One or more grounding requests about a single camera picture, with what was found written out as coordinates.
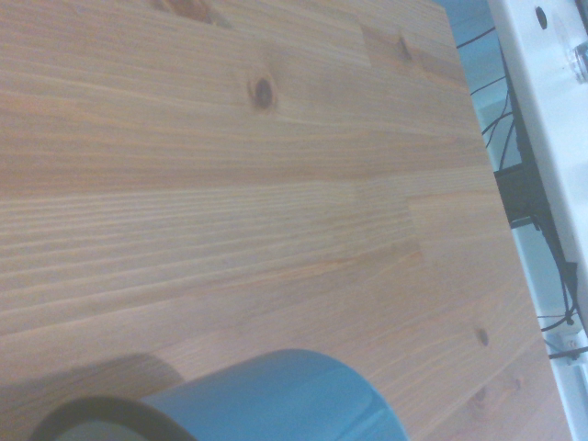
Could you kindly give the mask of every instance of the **wood grain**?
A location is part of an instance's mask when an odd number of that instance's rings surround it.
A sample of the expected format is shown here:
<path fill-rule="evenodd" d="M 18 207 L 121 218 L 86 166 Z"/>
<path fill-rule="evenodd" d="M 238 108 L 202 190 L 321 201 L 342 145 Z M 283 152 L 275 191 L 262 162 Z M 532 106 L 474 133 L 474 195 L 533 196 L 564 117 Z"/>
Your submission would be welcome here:
<path fill-rule="evenodd" d="M 426 441 L 570 440 L 542 339 L 481 388 Z"/>
<path fill-rule="evenodd" d="M 160 3 L 0 1 L 3 439 L 284 347 L 454 427 L 538 328 L 443 11 Z"/>

